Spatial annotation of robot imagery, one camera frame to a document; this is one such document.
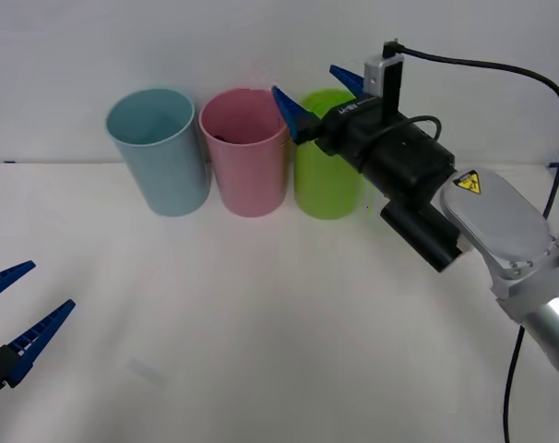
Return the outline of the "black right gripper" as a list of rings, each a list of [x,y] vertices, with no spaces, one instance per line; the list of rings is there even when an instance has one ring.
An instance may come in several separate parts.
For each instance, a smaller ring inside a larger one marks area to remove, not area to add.
[[[333,107],[321,120],[280,88],[271,89],[296,145],[316,140],[390,199],[431,196],[456,171],[454,155],[418,127],[436,118],[386,115],[381,98],[364,95],[363,77],[335,65],[329,73],[357,99]]]

